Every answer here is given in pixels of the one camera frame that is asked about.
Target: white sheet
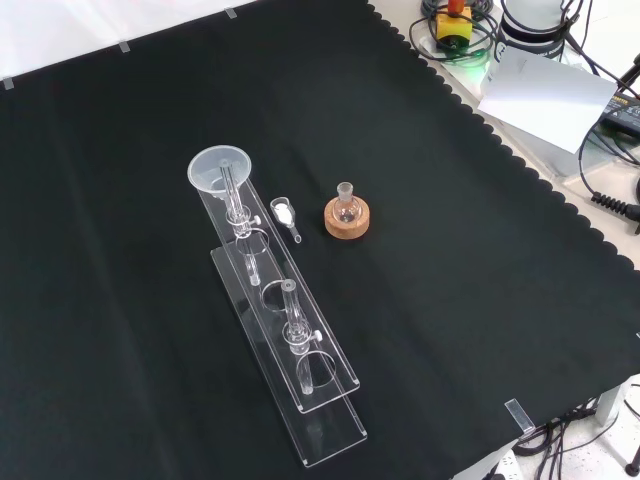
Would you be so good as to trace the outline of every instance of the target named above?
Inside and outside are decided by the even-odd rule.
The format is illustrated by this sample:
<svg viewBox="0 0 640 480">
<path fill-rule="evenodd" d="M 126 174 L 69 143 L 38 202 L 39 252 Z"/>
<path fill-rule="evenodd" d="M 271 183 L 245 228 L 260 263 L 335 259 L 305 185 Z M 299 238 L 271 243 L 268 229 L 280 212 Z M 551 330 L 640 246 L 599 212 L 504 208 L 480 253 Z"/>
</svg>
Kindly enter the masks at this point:
<svg viewBox="0 0 640 480">
<path fill-rule="evenodd" d="M 509 47 L 478 110 L 575 153 L 616 89 L 612 81 Z"/>
<path fill-rule="evenodd" d="M 0 78 L 254 0 L 0 0 Z"/>
</svg>

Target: small glass vial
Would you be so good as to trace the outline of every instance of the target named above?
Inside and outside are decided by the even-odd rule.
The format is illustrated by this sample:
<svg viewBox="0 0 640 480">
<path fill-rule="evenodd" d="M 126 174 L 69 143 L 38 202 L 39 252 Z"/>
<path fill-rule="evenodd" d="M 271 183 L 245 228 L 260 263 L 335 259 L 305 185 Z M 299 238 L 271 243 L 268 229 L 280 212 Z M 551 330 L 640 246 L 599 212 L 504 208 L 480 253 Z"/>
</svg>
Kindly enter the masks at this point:
<svg viewBox="0 0 640 480">
<path fill-rule="evenodd" d="M 353 196 L 353 185 L 342 182 L 338 185 L 338 201 L 333 206 L 333 216 L 343 223 L 356 222 L 362 215 L 362 207 Z"/>
</svg>

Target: wooden ring stand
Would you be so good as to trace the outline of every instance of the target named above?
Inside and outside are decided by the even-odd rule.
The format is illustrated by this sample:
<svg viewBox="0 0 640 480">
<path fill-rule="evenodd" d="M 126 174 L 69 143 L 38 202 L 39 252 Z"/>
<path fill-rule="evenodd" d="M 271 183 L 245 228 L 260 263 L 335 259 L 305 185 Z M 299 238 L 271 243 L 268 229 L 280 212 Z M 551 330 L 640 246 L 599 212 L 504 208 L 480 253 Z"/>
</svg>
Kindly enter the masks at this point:
<svg viewBox="0 0 640 480">
<path fill-rule="evenodd" d="M 369 205 L 359 197 L 354 196 L 353 198 L 358 201 L 360 208 L 362 208 L 362 215 L 355 222 L 344 223 L 335 219 L 333 206 L 338 201 L 338 198 L 334 198 L 324 207 L 324 226 L 331 235 L 340 240 L 353 240 L 361 237 L 369 229 Z"/>
</svg>

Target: acrylic stand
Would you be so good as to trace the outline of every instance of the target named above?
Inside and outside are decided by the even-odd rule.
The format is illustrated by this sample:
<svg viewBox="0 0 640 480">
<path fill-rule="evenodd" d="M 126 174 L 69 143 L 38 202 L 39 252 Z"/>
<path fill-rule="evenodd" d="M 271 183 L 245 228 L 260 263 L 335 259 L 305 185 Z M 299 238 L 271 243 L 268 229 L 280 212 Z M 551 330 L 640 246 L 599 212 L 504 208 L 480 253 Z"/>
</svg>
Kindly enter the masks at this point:
<svg viewBox="0 0 640 480">
<path fill-rule="evenodd" d="M 302 463 L 367 438 L 347 394 L 360 386 L 234 147 L 201 152 L 189 179 L 222 246 L 211 252 Z"/>
</svg>

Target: white powder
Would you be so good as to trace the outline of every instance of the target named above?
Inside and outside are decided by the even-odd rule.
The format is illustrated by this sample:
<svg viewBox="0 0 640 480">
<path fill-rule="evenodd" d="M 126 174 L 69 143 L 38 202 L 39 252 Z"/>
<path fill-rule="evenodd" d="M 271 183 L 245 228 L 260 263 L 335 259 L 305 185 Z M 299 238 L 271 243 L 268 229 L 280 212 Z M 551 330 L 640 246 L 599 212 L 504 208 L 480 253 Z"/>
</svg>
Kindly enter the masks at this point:
<svg viewBox="0 0 640 480">
<path fill-rule="evenodd" d="M 289 210 L 289 206 L 286 203 L 277 204 L 274 207 L 274 212 L 280 223 L 287 226 L 293 225 L 293 215 L 291 215 L 291 210 Z"/>
</svg>

